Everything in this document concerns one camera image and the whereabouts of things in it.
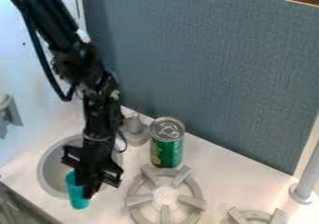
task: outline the can label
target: can label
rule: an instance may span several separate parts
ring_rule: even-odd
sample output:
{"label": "can label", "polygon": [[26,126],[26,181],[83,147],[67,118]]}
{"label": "can label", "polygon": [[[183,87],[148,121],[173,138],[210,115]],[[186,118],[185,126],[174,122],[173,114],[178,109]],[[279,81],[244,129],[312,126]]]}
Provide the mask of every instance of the can label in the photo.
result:
{"label": "can label", "polygon": [[174,168],[182,161],[183,137],[171,142],[151,139],[151,160],[161,168]]}

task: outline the gray partition panel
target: gray partition panel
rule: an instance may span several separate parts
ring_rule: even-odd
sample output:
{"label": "gray partition panel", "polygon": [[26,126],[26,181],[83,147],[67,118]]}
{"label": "gray partition panel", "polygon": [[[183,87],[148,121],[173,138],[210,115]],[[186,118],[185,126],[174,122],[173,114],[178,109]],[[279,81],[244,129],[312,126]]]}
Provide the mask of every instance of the gray partition panel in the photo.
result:
{"label": "gray partition panel", "polygon": [[124,105],[292,174],[319,106],[319,8],[280,0],[84,0]]}

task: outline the white countertop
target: white countertop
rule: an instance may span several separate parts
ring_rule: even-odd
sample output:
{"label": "white countertop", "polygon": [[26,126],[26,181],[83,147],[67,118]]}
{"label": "white countertop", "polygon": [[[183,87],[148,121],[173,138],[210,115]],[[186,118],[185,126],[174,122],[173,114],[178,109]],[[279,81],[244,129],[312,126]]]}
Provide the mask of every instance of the white countertop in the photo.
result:
{"label": "white countertop", "polygon": [[[90,206],[75,210],[66,200],[46,193],[39,185],[36,167],[44,152],[64,137],[79,133],[79,111],[68,110],[52,119],[46,129],[35,132],[28,148],[0,168],[0,181],[61,223],[124,224],[132,223],[124,199],[140,166],[150,163],[149,144],[129,146],[123,155],[123,182],[119,189],[107,188],[94,197]],[[142,116],[145,123],[151,118]],[[284,210],[289,224],[318,224],[319,201],[311,205],[294,202],[288,189],[296,179],[242,155],[186,133],[183,162],[201,187],[207,210],[199,223],[224,223],[227,211],[236,206],[242,210],[273,213]]]}

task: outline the stove burner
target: stove burner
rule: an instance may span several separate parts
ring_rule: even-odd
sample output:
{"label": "stove burner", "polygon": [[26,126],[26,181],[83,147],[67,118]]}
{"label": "stove burner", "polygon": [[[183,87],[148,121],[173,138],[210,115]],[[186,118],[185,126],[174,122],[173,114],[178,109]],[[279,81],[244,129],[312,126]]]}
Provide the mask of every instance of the stove burner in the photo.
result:
{"label": "stove burner", "polygon": [[[150,206],[157,211],[159,215],[157,219],[159,219],[160,224],[171,224],[173,215],[182,204],[188,208],[189,212],[187,212],[187,218],[181,223],[193,224],[198,222],[201,211],[206,209],[207,202],[202,198],[200,187],[190,176],[190,168],[184,166],[180,171],[167,168],[152,170],[146,164],[141,167],[141,172],[141,175],[135,177],[125,200],[135,223],[154,224],[141,212],[142,208]],[[170,177],[172,180],[169,184],[165,184],[162,180],[163,177]],[[141,187],[149,183],[153,187],[151,193],[139,194]],[[183,195],[180,192],[179,189],[183,184],[189,187],[193,197]]]}
{"label": "stove burner", "polygon": [[280,209],[276,209],[274,214],[271,215],[260,211],[240,212],[236,207],[233,207],[228,210],[228,215],[234,224],[249,224],[250,221],[266,224],[286,224],[286,213]]}

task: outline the metal can lid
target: metal can lid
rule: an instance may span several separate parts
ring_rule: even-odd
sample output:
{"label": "metal can lid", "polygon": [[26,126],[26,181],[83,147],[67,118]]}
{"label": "metal can lid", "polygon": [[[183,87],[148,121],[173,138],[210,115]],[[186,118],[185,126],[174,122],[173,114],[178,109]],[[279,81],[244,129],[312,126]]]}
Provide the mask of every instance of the metal can lid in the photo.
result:
{"label": "metal can lid", "polygon": [[175,118],[162,117],[155,119],[149,126],[151,135],[164,142],[178,140],[185,133],[184,124]]}

